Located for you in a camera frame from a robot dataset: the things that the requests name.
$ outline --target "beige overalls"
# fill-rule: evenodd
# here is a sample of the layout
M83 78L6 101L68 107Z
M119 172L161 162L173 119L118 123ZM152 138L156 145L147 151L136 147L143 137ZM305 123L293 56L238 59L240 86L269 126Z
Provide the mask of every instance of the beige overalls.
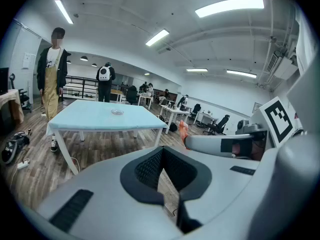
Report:
M58 112L59 95L57 94L57 67L60 62L61 51L62 48L60 48L54 65L45 69L44 91L42 98L48 121L53 119Z

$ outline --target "computer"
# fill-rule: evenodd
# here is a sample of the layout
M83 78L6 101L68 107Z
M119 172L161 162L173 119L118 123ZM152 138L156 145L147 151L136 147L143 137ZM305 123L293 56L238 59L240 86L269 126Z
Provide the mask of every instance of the computer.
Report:
M0 95L6 94L8 92L8 74L8 67L0 68Z

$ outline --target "shoe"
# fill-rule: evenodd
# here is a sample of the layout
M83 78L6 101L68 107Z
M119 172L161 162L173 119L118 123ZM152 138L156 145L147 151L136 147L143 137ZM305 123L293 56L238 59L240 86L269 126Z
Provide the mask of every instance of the shoe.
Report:
M58 142L56 139L51 141L51 152L56 152L59 148Z

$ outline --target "power strip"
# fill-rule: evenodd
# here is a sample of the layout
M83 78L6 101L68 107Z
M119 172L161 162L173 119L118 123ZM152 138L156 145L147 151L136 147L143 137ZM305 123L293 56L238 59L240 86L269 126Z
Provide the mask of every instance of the power strip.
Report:
M22 168L25 168L29 165L29 159L28 160L25 160L24 162L20 162L18 163L18 166L17 166L17 169L20 170Z

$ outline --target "ceiling light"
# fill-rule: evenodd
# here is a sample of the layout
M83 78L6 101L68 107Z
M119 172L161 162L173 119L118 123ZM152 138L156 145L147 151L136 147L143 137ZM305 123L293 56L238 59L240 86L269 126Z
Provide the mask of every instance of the ceiling light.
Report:
M69 17L64 5L62 4L61 0L54 0L56 5L59 7L60 11L62 12L63 16L65 17L66 21L70 24L73 24L71 18Z
M187 69L188 72L208 72L208 69L206 68L190 68Z
M251 73L245 73L245 72L241 72L241 71L234 71L234 70L227 70L227 73L230 74L236 74L236 75L241 75L241 76L245 76L245 77L249 77L249 78L256 78L257 75L256 74L251 74Z
M80 60L87 62L87 61L88 61L88 57L87 57L87 56L82 56L82 57L80 58Z
M211 14L237 9L263 9L264 7L264 0L226 0L198 9L195 13L202 18Z
M165 29L162 30L160 33L156 34L154 37L152 37L147 43L147 46L152 46L156 41L159 41L161 38L165 37L166 35L169 35L169 32Z

